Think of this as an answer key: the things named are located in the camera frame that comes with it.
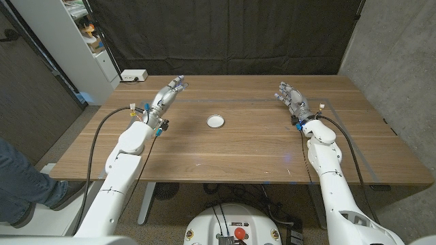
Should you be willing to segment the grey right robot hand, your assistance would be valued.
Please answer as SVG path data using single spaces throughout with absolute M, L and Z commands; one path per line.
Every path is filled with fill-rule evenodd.
M 315 114 L 310 110 L 306 97 L 299 90 L 285 82 L 281 82 L 279 92 L 275 93 L 275 97 L 288 107 L 293 117 L 294 125 L 296 124 L 296 119 L 300 123 L 305 123 L 314 118 Z

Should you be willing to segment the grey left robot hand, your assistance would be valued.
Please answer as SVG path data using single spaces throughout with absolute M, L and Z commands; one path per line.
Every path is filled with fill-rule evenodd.
M 177 94 L 189 86 L 188 83 L 184 82 L 184 79 L 184 75 L 176 77 L 156 94 L 144 120 L 149 127 L 155 129 L 161 124 L 163 115 L 174 102 Z

